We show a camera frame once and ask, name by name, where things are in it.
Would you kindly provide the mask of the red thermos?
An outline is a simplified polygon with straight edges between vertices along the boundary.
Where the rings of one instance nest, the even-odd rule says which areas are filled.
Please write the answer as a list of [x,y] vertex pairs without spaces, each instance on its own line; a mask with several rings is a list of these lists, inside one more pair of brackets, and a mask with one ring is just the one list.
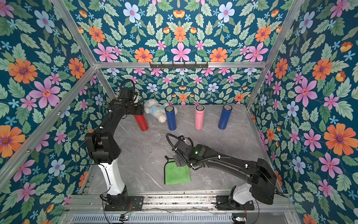
[[134,115],[134,118],[141,131],[145,132],[149,129],[145,116],[143,115]]

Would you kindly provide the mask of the green microfiber cloth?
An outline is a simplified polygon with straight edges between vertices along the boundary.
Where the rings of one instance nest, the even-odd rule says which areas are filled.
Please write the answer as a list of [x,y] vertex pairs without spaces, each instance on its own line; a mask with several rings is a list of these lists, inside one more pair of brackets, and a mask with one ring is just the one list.
[[191,181],[190,169],[188,166],[177,167],[174,159],[167,158],[164,166],[164,184],[175,185]]

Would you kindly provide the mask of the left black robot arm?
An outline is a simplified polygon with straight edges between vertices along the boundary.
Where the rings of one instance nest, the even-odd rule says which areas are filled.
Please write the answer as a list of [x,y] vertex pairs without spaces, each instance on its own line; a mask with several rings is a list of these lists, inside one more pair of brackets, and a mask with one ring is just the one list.
[[89,157],[100,167],[104,175],[108,188],[106,195],[125,194],[126,186],[117,165],[121,149],[114,139],[114,133],[120,121],[128,115],[133,115],[139,121],[142,131],[148,130],[144,117],[144,106],[138,99],[135,83],[131,79],[125,79],[120,84],[119,96],[109,103],[103,121],[92,133],[86,134],[84,140]]

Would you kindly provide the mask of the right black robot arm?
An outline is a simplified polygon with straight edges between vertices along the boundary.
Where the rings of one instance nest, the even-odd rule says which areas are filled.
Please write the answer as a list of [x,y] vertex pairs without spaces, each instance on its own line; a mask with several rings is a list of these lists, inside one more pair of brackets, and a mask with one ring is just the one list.
[[175,153],[173,159],[177,167],[218,169],[245,181],[245,184],[232,188],[229,200],[241,205],[253,200],[273,204],[275,194],[278,193],[277,175],[266,160],[238,159],[202,144],[195,146],[189,137],[171,133],[166,134],[166,139]]

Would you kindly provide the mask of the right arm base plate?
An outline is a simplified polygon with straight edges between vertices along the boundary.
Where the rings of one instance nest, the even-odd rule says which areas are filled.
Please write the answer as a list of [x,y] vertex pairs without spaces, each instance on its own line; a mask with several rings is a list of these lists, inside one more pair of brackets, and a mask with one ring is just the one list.
[[230,196],[216,196],[215,208],[219,211],[253,211],[255,206],[253,201],[249,201],[245,204],[240,204],[234,201]]

